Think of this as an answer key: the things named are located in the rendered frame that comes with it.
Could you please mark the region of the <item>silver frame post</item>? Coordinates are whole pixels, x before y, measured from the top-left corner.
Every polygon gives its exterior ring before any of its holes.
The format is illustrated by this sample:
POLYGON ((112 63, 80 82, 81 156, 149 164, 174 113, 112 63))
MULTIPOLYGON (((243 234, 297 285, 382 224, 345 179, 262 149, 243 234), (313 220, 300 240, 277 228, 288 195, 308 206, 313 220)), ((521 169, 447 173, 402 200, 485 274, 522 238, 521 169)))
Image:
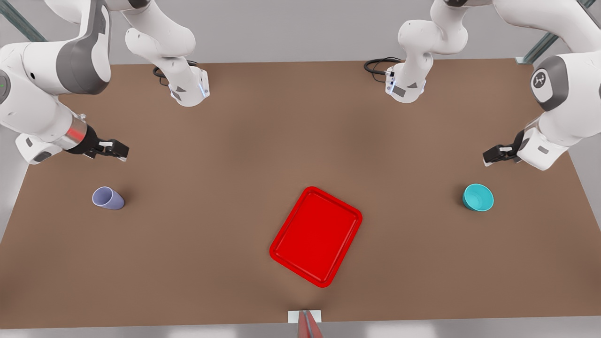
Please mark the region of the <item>silver frame post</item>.
MULTIPOLYGON (((594 16, 590 10, 597 0, 578 0, 580 6, 588 13, 592 21, 601 30, 601 21, 594 16)), ((525 54, 525 56, 519 56, 515 58, 515 62, 520 65, 533 65, 557 40, 558 36, 547 32, 541 39, 525 54)))
POLYGON ((298 338, 324 338, 318 326, 322 323, 321 310, 296 310, 288 311, 288 323, 298 325, 298 338))
POLYGON ((41 42, 47 39, 36 29, 8 0, 0 0, 0 15, 7 19, 29 41, 41 42))

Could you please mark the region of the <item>lavender cup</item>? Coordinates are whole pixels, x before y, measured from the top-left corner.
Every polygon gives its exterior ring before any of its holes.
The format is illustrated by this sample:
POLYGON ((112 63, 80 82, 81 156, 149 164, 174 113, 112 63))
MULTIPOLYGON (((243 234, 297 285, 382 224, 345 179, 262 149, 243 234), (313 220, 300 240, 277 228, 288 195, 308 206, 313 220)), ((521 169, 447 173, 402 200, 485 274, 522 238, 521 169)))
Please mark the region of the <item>lavender cup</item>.
POLYGON ((99 187, 93 192, 92 202, 96 206, 110 210, 122 209, 125 204, 123 197, 107 186, 99 187))

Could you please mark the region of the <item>red tray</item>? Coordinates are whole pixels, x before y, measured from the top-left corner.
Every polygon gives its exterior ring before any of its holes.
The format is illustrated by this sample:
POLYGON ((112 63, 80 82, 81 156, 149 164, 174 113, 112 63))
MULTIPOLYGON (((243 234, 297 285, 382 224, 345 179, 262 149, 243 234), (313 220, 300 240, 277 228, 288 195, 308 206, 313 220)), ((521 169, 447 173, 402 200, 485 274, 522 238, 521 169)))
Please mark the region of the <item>red tray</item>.
POLYGON ((274 261, 317 287, 328 287, 362 223, 362 214, 310 186, 293 206, 269 248, 274 261))

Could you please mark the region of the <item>teal bowl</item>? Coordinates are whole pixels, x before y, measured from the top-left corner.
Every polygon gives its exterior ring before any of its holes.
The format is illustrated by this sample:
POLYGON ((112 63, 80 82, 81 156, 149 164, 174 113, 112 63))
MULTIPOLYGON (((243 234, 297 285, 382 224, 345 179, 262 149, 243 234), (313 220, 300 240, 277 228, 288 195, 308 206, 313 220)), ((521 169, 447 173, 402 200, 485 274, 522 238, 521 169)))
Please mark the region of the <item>teal bowl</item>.
POLYGON ((492 191, 483 184, 470 184, 462 194, 463 204, 470 210, 485 212, 494 205, 492 191))

